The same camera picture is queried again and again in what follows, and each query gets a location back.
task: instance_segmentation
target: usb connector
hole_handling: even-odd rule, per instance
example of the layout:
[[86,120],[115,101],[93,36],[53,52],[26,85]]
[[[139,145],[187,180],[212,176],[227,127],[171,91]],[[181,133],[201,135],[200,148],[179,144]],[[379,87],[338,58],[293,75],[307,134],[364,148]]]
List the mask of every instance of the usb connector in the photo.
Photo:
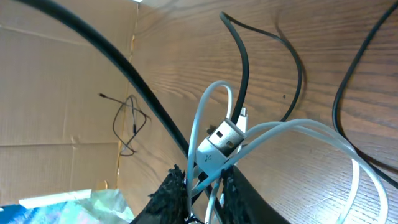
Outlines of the usb connector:
[[223,122],[199,145],[196,162],[207,175],[220,168],[246,135],[229,119]]

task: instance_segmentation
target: white cable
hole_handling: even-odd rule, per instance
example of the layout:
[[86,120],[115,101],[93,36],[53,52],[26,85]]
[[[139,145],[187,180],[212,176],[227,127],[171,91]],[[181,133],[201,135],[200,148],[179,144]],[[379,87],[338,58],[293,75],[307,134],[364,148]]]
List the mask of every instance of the white cable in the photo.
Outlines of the white cable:
[[207,205],[206,209],[206,217],[205,217],[205,224],[211,224],[211,214],[213,213],[213,207],[214,203],[216,202],[217,199],[217,192],[220,187],[220,182],[221,178],[219,178],[216,183],[214,184],[213,190],[211,191],[210,197],[209,197],[209,203]]
[[[330,129],[328,126],[321,124],[317,121],[312,121],[309,119],[296,119],[293,121],[288,121],[283,124],[280,124],[268,132],[262,134],[253,142],[249,143],[245,148],[242,149],[241,152],[233,156],[229,161],[227,161],[222,167],[220,167],[213,175],[209,176],[206,180],[204,180],[201,184],[199,184],[195,189],[192,191],[192,195],[196,195],[200,191],[204,190],[206,186],[211,184],[214,180],[219,178],[221,175],[221,171],[223,169],[227,169],[229,166],[233,165],[235,162],[237,162],[239,159],[243,158],[246,156],[249,152],[251,152],[253,149],[258,147],[258,145],[262,144],[264,141],[270,139],[271,137],[280,134],[286,130],[289,130],[293,128],[294,126],[313,126],[318,129],[321,129],[322,131],[330,134],[333,136],[335,139],[338,139],[339,141],[335,141],[334,144],[336,146],[339,146],[338,148],[344,151],[346,154],[348,154],[352,159],[356,160],[359,165],[365,170],[365,172],[370,176],[372,179],[374,185],[377,188],[377,192],[379,193],[380,197],[380,214],[379,214],[379,223],[385,223],[387,220],[388,216],[388,199],[387,199],[387,194],[386,190],[383,187],[383,184],[381,183],[379,177],[377,174],[371,169],[371,167],[362,159],[360,158],[357,153],[354,152],[353,147],[351,144],[342,136],[340,136],[338,133],[336,133],[334,130]],[[327,139],[322,139],[323,141],[331,144],[330,142],[327,141]]]
[[195,114],[195,118],[192,124],[191,138],[188,149],[187,181],[186,181],[187,194],[188,194],[187,207],[189,213],[191,213],[192,211],[191,198],[192,198],[192,182],[193,182],[193,164],[195,163],[195,149],[197,148],[198,128],[203,114],[203,110],[205,109],[206,103],[209,100],[211,93],[215,90],[215,88],[219,86],[224,86],[228,91],[228,110],[226,113],[226,117],[227,118],[231,117],[232,99],[233,99],[232,87],[226,81],[216,81],[212,83],[205,90],[202,97],[200,98],[199,105],[197,108],[197,113]]
[[[259,133],[260,131],[262,131],[263,129],[269,129],[269,128],[273,128],[277,125],[282,124],[283,122],[268,122],[268,123],[263,123],[263,124],[258,124],[255,127],[251,128],[248,132],[246,132],[246,135],[248,136],[248,138],[250,138],[251,136]],[[304,128],[302,126],[296,126],[293,127],[293,129],[295,131],[307,134],[309,136],[313,136],[315,138],[318,138],[322,141],[327,141],[327,143],[335,146],[335,147],[339,147],[338,145],[336,145],[333,141],[335,141],[334,139],[330,139],[327,136],[321,136],[320,133],[312,130],[312,129],[308,129],[308,128]],[[351,181],[351,190],[349,192],[348,195],[348,200],[346,201],[346,204],[344,206],[344,208],[342,209],[336,223],[344,223],[349,211],[351,210],[351,207],[354,204],[354,200],[356,197],[356,194],[358,192],[358,187],[359,187],[359,175],[360,175],[360,171],[359,171],[359,164],[352,159],[352,163],[353,163],[353,179]]]

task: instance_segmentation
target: wood grain surface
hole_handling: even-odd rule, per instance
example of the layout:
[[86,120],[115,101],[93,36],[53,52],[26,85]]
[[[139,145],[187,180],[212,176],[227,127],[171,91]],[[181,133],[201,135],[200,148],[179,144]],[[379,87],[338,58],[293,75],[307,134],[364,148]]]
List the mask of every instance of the wood grain surface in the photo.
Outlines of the wood grain surface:
[[[226,80],[234,86],[234,96],[238,94],[240,54],[219,13],[275,34],[279,26],[300,55],[307,76],[289,119],[309,118],[332,127],[338,85],[371,27],[393,2],[145,0],[139,7],[132,63],[188,139],[198,101],[210,83]],[[248,50],[251,71],[245,101],[248,126],[278,121],[295,93],[294,60],[278,41],[236,28]],[[221,122],[226,104],[226,91],[220,88],[206,108],[199,139],[209,124]],[[135,214],[174,163],[186,169],[183,154],[142,101],[141,108],[152,115],[152,122],[133,143],[138,153],[121,159],[119,179]],[[371,42],[349,83],[342,110],[343,127],[355,145],[398,166],[398,12]],[[267,141],[238,167],[292,223],[333,223],[347,199],[352,176],[344,153],[293,132]],[[383,183],[390,200],[388,223],[398,223],[398,190]],[[203,217],[205,206],[205,198],[196,205]],[[347,223],[375,223],[378,213],[378,194],[362,172]]]

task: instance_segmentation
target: usb symbol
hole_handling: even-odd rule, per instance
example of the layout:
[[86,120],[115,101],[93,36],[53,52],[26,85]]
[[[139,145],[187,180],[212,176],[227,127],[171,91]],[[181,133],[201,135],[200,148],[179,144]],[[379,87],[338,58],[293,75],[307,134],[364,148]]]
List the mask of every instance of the usb symbol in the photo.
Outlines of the usb symbol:
[[207,160],[212,160],[211,155],[206,155],[205,162],[207,162]]

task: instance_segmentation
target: cardboard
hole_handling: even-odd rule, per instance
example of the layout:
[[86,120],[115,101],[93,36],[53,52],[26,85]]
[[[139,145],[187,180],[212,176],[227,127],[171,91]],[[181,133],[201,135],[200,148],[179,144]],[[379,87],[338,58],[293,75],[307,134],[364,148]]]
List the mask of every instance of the cardboard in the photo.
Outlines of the cardboard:
[[[57,2],[129,57],[136,3]],[[0,205],[115,188],[119,149],[111,127],[119,105],[98,93],[124,99],[126,91],[116,67],[74,31],[18,2],[0,1]]]

